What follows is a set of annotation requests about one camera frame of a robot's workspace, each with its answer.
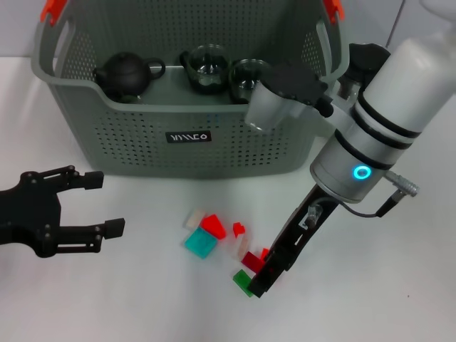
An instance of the cable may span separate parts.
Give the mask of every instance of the cable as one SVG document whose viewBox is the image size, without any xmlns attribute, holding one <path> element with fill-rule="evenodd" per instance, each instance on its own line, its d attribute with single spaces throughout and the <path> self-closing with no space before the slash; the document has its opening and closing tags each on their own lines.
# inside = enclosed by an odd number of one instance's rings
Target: cable
<svg viewBox="0 0 456 342">
<path fill-rule="evenodd" d="M 342 202 L 342 201 L 339 201 L 333 197 L 322 197 L 322 198 L 318 198 L 316 199 L 315 201 L 313 201 L 313 203 L 311 204 L 311 207 L 314 207 L 322 202 L 333 202 L 333 203 L 337 203 L 339 205 L 341 205 L 342 207 L 344 207 L 347 211 L 349 211 L 351 214 L 355 215 L 355 216 L 359 216 L 359 217 L 363 217 L 365 219 L 373 219 L 374 217 L 378 217 L 377 214 L 363 214 L 362 212 L 357 212 L 353 209 L 351 209 L 346 203 Z"/>
</svg>

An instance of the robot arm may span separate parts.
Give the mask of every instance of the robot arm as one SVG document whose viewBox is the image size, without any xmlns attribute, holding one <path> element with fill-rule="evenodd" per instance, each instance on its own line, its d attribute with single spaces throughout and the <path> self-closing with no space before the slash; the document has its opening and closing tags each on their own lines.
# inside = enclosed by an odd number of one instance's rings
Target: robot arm
<svg viewBox="0 0 456 342">
<path fill-rule="evenodd" d="M 456 22 L 456 3 L 422 0 L 434 14 Z M 362 217 L 382 217 L 418 187 L 390 171 L 425 126 L 456 91 L 456 26 L 445 33 L 407 40 L 386 61 L 347 112 L 324 95 L 327 85 L 301 63 L 275 68 L 254 91 L 246 122 L 269 131 L 296 101 L 309 105 L 336 128 L 311 164 L 316 186 L 292 214 L 266 256 L 249 290 L 260 297 L 288 271 L 307 242 L 341 205 Z M 359 203 L 385 177 L 398 190 L 375 214 L 360 214 Z"/>
<path fill-rule="evenodd" d="M 13 189 L 0 192 L 0 244 L 19 243 L 31 247 L 41 258 L 57 253 L 98 253 L 103 237 L 123 235 L 124 219 L 87 227 L 61 227 L 57 194 L 76 188 L 100 189 L 102 172 L 84 176 L 74 166 L 48 172 L 25 172 Z"/>
</svg>

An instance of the red block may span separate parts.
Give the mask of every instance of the red block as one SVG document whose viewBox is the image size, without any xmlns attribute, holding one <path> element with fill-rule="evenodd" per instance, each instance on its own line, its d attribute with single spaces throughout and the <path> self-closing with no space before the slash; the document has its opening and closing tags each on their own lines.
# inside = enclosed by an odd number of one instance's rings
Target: red block
<svg viewBox="0 0 456 342">
<path fill-rule="evenodd" d="M 269 250 L 267 248 L 263 248 L 263 251 L 261 252 L 261 256 L 259 258 L 264 261 L 264 258 L 266 258 L 266 255 L 268 255 L 268 253 Z"/>
<path fill-rule="evenodd" d="M 258 259 L 250 252 L 248 252 L 246 256 L 242 259 L 242 263 L 255 273 L 260 272 L 264 265 L 263 260 Z"/>
<path fill-rule="evenodd" d="M 210 233 L 212 236 L 218 238 L 218 240 L 224 239 L 227 236 L 227 232 L 216 215 L 204 218 L 201 221 L 201 228 Z"/>
<path fill-rule="evenodd" d="M 239 222 L 237 222 L 237 223 L 233 224 L 233 232 L 237 239 L 237 237 L 240 234 L 245 234 L 245 227 L 242 224 L 240 224 Z"/>
</svg>

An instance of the black teapot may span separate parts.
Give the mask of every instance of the black teapot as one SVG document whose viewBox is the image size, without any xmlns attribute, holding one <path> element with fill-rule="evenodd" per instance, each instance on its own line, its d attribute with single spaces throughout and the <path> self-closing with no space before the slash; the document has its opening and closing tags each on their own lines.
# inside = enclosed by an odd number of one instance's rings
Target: black teapot
<svg viewBox="0 0 456 342">
<path fill-rule="evenodd" d="M 158 63 L 162 68 L 153 73 L 150 70 L 151 63 Z M 165 62 L 159 58 L 143 60 L 134 53 L 121 52 L 111 57 L 102 68 L 93 69 L 93 75 L 111 100 L 127 102 L 125 98 L 128 96 L 143 94 L 150 81 L 162 77 L 165 69 Z"/>
</svg>

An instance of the basket logo text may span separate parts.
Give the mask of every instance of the basket logo text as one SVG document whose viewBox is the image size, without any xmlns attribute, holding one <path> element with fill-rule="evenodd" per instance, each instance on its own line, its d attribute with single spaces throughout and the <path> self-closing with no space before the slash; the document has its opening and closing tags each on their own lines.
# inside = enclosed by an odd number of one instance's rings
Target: basket logo text
<svg viewBox="0 0 456 342">
<path fill-rule="evenodd" d="M 166 132 L 166 141 L 169 144 L 182 143 L 208 143 L 212 141 L 211 132 L 209 130 L 193 131 L 193 132 Z"/>
</svg>

